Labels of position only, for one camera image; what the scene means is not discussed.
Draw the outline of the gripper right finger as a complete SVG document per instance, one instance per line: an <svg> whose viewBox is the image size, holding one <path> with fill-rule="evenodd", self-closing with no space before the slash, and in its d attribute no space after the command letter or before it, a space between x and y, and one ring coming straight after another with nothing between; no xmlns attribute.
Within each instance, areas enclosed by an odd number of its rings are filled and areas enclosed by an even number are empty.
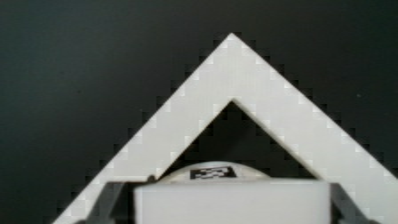
<svg viewBox="0 0 398 224"><path fill-rule="evenodd" d="M381 224L367 218L338 183L331 184L331 224Z"/></svg>

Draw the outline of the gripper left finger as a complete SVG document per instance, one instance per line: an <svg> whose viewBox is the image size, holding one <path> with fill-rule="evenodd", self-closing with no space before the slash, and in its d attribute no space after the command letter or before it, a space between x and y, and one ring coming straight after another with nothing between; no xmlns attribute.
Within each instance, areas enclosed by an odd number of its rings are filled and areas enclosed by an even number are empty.
<svg viewBox="0 0 398 224"><path fill-rule="evenodd" d="M105 184L86 224L136 224L134 197L129 183Z"/></svg>

